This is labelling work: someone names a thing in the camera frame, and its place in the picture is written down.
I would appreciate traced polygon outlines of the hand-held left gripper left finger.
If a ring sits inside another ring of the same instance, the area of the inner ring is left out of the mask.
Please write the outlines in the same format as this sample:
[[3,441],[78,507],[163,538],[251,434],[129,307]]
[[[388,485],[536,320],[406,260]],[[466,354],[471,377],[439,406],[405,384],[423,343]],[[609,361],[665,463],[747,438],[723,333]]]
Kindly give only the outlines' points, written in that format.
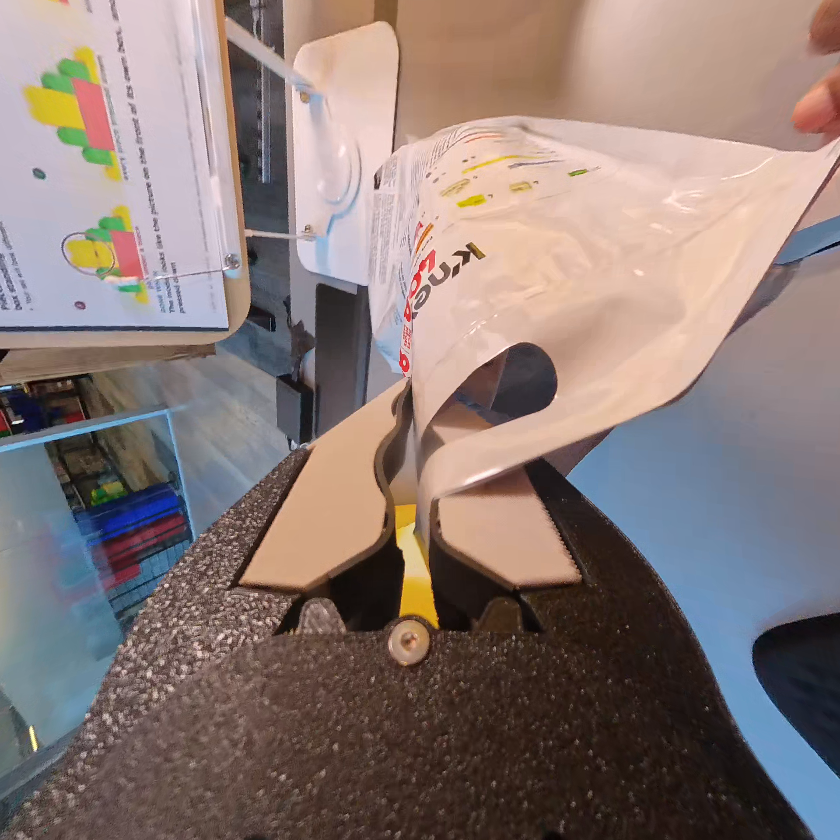
[[318,437],[239,583],[310,592],[382,546],[412,423],[402,380]]

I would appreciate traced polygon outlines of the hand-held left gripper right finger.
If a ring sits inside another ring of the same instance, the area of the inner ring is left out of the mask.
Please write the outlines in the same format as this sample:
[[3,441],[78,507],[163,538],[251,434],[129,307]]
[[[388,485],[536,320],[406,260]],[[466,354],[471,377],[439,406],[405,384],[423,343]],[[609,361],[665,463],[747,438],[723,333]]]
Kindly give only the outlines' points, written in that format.
[[443,497],[437,519],[448,553],[509,589],[582,582],[525,469]]

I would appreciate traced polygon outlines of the yellow plastic bin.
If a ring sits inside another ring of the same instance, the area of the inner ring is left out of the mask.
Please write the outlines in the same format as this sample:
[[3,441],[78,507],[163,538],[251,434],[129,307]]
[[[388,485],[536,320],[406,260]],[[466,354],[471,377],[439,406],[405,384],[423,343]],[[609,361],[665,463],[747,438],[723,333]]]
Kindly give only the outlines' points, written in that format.
[[433,629],[439,629],[432,577],[424,546],[415,533],[415,519],[415,505],[395,507],[395,540],[404,561],[399,616],[423,619]]

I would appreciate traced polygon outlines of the toy building set pouch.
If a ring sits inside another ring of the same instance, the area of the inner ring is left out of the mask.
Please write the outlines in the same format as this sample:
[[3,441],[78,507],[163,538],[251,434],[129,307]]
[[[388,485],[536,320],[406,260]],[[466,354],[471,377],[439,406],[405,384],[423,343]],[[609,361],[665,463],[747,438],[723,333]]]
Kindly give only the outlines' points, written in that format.
[[781,151],[509,117],[404,145],[373,176],[374,339],[409,377],[416,436],[521,343],[551,359],[540,412],[426,456],[433,504],[655,410],[707,368],[838,168]]

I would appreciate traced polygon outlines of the grey desk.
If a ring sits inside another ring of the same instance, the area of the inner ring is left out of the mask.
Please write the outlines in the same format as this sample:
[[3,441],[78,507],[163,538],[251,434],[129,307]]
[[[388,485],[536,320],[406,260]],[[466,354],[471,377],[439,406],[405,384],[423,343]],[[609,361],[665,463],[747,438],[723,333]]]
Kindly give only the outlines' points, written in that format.
[[[793,110],[838,65],[820,2],[375,2],[401,47],[395,142],[513,114],[811,150]],[[674,594],[769,775],[818,838],[838,777],[752,666],[765,629],[838,611],[838,253],[802,263],[675,405],[571,474]]]

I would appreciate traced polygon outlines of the person's right hand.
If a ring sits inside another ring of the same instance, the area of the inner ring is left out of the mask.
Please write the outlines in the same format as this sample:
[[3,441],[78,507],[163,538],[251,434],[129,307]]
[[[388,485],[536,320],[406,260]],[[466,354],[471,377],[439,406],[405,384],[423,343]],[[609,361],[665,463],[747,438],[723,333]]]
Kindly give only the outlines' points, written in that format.
[[[824,1],[808,34],[809,50],[819,56],[839,54],[839,2]],[[820,135],[824,142],[839,136],[839,65],[832,68],[798,101],[792,116],[800,133]]]

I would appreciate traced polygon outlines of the stack of coloured crates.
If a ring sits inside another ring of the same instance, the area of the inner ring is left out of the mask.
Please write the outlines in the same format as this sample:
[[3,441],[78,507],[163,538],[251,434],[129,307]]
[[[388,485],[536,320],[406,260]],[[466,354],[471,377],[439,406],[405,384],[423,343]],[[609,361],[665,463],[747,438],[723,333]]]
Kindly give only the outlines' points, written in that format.
[[72,516],[112,612],[124,627],[193,542],[186,503],[172,482],[73,511]]

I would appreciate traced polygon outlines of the printed instruction sheet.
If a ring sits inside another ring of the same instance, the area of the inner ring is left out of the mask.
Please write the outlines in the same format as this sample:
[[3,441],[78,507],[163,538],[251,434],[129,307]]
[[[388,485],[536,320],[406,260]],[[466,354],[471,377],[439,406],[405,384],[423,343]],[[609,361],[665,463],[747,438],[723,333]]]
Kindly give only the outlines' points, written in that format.
[[4,333],[228,328],[215,2],[1,3]]

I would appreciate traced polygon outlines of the wooden document stand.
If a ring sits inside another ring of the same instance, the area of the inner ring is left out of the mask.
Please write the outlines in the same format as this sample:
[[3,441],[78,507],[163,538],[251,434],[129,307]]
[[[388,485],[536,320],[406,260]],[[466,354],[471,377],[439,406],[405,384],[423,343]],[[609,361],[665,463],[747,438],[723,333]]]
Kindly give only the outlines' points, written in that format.
[[[247,319],[251,292],[247,239],[297,243],[301,263],[325,277],[367,286],[373,174],[392,152],[399,49],[392,27],[372,23],[301,47],[289,65],[215,2],[219,58],[201,72],[208,146],[230,178],[238,268],[224,273],[228,328],[222,331],[2,332],[2,351],[213,343]],[[228,57],[235,46],[286,83],[291,94],[295,228],[249,229],[245,222]]]

